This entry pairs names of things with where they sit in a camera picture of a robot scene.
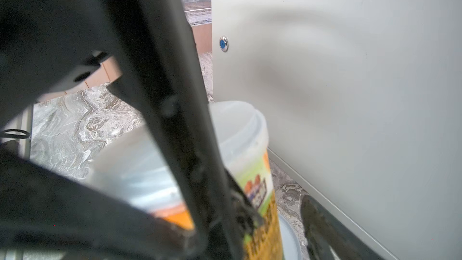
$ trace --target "black cable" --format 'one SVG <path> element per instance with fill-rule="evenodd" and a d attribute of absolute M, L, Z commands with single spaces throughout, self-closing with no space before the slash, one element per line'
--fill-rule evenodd
<path fill-rule="evenodd" d="M 8 134 L 8 132 L 11 132 L 11 131 L 20 132 L 20 133 L 23 133 L 24 135 Z M 26 131 L 26 130 L 8 129 L 8 130 L 0 131 L 0 138 L 1 137 L 6 137 L 6 138 L 29 138 L 30 136 L 31 136 L 31 133 Z"/>

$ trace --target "white panel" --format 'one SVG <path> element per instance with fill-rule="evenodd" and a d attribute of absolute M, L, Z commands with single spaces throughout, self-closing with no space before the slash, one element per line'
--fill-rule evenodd
<path fill-rule="evenodd" d="M 461 2 L 213 0 L 214 98 L 260 109 L 347 226 L 401 260 L 462 259 Z"/>

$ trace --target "round metal lock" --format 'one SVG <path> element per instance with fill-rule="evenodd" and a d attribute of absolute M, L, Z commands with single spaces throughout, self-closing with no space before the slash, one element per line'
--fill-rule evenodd
<path fill-rule="evenodd" d="M 228 50 L 228 38 L 222 36 L 220 37 L 220 48 L 223 50 L 223 52 Z"/>

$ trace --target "marble countertop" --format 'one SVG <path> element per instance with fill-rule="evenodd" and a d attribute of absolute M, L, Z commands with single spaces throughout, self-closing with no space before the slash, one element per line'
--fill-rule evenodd
<path fill-rule="evenodd" d="M 144 124 L 142 115 L 113 96 L 107 84 L 34 106 L 31 160 L 76 181 L 88 174 L 98 152 L 117 137 Z M 308 259 L 299 204 L 306 193 L 271 163 L 278 212 L 297 234 Z"/>

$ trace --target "cabinet door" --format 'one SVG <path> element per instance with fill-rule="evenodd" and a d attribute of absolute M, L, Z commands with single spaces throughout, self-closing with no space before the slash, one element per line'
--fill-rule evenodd
<path fill-rule="evenodd" d="M 462 259 L 461 0 L 212 6 L 215 100 L 261 110 L 284 169 L 386 259 Z"/>

